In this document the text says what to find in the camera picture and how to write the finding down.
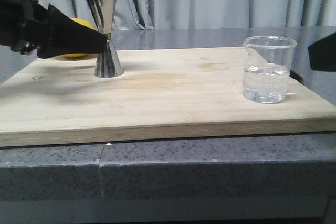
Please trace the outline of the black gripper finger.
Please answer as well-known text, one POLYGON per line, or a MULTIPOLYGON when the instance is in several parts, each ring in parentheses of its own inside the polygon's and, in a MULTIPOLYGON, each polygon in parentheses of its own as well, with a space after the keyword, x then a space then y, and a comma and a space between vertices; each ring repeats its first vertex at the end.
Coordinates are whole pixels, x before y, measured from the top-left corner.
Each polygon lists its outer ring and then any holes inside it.
POLYGON ((312 70, 335 72, 335 33, 311 44, 308 54, 312 70))

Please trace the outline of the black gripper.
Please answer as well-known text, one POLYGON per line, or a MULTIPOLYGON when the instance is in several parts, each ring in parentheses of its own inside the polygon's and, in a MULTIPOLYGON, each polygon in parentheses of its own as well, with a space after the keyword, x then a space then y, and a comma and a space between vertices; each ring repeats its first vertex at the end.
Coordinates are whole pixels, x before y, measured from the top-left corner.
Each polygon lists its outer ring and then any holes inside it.
POLYGON ((1 45, 14 52, 48 59, 72 53, 99 53, 105 35, 85 27, 53 5, 45 9, 39 0, 1 0, 1 45))

